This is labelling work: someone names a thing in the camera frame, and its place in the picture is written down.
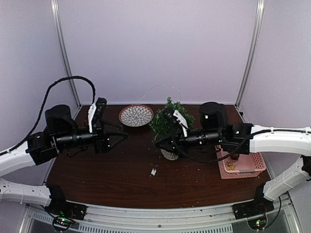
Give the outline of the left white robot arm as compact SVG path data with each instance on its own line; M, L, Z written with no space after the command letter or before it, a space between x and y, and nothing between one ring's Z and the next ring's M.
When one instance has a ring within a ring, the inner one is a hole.
M127 138L122 127L102 119L105 104L91 105L88 111L88 126L80 128L71 117L70 107L64 104L46 110L47 127L42 132L27 136L20 145L0 153L0 174L6 175L15 170L38 166L56 158L59 154L75 150L75 155L94 148L95 153L110 152ZM38 204L52 208L60 216L70 211L62 189L57 185L33 186L0 183L0 199L20 203Z

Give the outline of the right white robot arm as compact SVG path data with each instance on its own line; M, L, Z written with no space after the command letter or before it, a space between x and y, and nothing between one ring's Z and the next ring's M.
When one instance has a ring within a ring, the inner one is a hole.
M224 104L206 102L199 107L202 128L190 130L178 110L165 108L163 116L170 132L156 141L155 146L167 152L186 157L187 151L208 145L219 145L227 154L217 161L235 154L282 152L299 154L297 161L279 176L256 189L249 203L253 214L260 214L268 203L303 181L311 179L311 129L289 129L254 125L230 124Z

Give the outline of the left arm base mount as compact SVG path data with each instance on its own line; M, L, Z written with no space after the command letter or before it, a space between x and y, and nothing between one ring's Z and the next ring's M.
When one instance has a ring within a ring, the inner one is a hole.
M84 220L87 206L73 202L50 204L45 209L54 215L65 216L70 219Z

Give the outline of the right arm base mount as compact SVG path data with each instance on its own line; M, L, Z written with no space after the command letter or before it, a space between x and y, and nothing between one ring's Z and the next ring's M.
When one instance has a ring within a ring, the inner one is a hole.
M235 219L249 218L273 211L273 203L255 203L253 201L234 204L232 206Z

